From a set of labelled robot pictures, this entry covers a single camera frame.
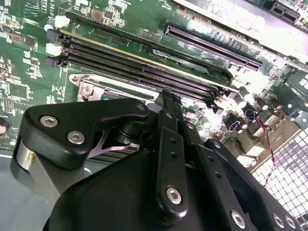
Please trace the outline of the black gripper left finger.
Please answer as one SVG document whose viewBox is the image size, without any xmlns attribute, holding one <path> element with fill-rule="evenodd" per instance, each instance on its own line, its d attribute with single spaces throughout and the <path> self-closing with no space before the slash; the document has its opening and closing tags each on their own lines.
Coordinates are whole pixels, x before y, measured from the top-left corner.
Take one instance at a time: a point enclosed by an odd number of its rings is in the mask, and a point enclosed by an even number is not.
<svg viewBox="0 0 308 231">
<path fill-rule="evenodd" d="M 148 150 L 160 125 L 178 123 L 170 91 L 153 107 L 134 98 L 33 106 L 23 115 L 13 171 L 51 205 L 76 183 Z"/>
</svg>

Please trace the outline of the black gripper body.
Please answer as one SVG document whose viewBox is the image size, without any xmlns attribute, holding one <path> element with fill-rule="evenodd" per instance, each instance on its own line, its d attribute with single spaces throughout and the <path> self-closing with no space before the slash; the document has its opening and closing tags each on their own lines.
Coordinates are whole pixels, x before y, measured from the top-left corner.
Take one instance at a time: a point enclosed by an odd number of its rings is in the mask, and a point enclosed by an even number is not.
<svg viewBox="0 0 308 231">
<path fill-rule="evenodd" d="M 47 231 L 209 231 L 213 152 L 185 122 L 160 125 L 150 148 L 71 186 Z"/>
</svg>

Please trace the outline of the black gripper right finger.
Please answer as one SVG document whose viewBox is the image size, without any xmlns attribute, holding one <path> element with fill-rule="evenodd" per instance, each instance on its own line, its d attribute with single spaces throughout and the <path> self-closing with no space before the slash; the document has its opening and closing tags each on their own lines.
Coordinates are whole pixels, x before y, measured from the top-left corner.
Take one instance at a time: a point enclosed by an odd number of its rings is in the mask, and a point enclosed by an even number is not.
<svg viewBox="0 0 308 231">
<path fill-rule="evenodd" d="M 297 220 L 218 140 L 201 140 L 172 100 L 188 164 L 190 230 L 299 231 Z"/>
</svg>

